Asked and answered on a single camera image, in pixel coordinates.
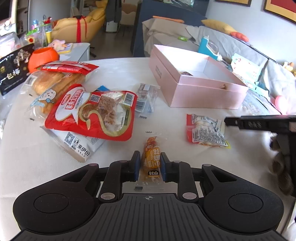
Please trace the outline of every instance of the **floor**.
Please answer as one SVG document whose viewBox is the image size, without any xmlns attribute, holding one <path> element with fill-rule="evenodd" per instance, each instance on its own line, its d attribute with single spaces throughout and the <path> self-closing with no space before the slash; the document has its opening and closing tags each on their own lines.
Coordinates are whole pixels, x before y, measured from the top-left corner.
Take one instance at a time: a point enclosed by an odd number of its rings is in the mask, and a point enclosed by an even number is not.
<svg viewBox="0 0 296 241">
<path fill-rule="evenodd" d="M 95 47 L 91 52 L 96 57 L 91 56 L 90 60 L 132 57 L 130 51 L 132 32 L 132 27 L 126 28 L 125 31 L 120 29 L 118 33 L 105 33 L 100 30 L 91 42 L 91 47 Z"/>
</svg>

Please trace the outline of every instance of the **screw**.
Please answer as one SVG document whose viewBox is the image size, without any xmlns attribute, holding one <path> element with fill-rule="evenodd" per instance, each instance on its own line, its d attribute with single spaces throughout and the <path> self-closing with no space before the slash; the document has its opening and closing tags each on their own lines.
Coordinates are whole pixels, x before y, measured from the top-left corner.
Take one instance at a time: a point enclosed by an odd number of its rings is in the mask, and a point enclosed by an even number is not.
<svg viewBox="0 0 296 241">
<path fill-rule="evenodd" d="M 192 200 L 192 199 L 196 199 L 197 195 L 193 192 L 186 192 L 186 193 L 183 193 L 182 197 L 188 200 Z"/>
<path fill-rule="evenodd" d="M 111 192 L 105 192 L 101 195 L 101 198 L 104 200 L 111 200 L 111 199 L 115 198 L 115 195 Z"/>
</svg>

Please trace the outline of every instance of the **green item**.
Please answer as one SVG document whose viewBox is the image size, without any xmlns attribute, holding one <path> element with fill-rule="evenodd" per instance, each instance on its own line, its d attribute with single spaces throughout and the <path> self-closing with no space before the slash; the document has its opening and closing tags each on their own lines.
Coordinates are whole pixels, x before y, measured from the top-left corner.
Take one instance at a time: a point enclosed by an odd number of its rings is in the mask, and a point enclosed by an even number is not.
<svg viewBox="0 0 296 241">
<path fill-rule="evenodd" d="M 187 42 L 187 41 L 188 41 L 188 38 L 186 38 L 186 37 L 182 37 L 182 36 L 178 37 L 178 39 L 179 39 L 179 40 L 182 40 L 182 41 L 184 41 L 184 42 Z"/>
<path fill-rule="evenodd" d="M 27 33 L 27 36 L 30 36 L 30 35 L 32 35 L 32 34 L 34 34 L 34 33 L 37 33 L 37 29 L 33 29 L 33 30 L 29 31 L 29 32 Z"/>
</svg>

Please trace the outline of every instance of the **red strap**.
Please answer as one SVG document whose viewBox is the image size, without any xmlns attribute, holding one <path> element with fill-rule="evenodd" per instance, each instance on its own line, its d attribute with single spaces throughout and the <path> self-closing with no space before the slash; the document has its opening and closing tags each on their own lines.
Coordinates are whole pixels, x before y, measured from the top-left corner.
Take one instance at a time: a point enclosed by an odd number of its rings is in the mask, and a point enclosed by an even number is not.
<svg viewBox="0 0 296 241">
<path fill-rule="evenodd" d="M 81 26 L 80 26 L 80 19 L 77 19 L 77 35 L 76 35 L 76 43 L 81 43 Z"/>
<path fill-rule="evenodd" d="M 85 20 L 85 17 L 82 16 L 80 19 L 84 20 L 85 22 L 85 39 L 86 39 L 86 33 L 87 33 L 87 23 Z M 76 35 L 76 43 L 81 43 L 81 24 L 80 24 L 80 19 L 77 19 L 77 35 Z"/>
</svg>

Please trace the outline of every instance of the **yellow chair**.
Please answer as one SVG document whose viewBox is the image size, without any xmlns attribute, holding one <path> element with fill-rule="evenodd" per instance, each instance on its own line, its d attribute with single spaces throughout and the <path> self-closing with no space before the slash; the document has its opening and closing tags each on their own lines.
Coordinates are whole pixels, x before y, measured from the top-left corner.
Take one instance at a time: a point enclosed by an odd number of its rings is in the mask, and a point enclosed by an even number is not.
<svg viewBox="0 0 296 241">
<path fill-rule="evenodd" d="M 90 43 L 105 21 L 105 9 L 108 0 L 96 1 L 97 9 L 89 13 L 85 19 L 80 19 L 81 42 Z M 65 40 L 66 43 L 77 42 L 77 19 L 63 18 L 58 20 L 52 30 L 52 38 Z"/>
</svg>

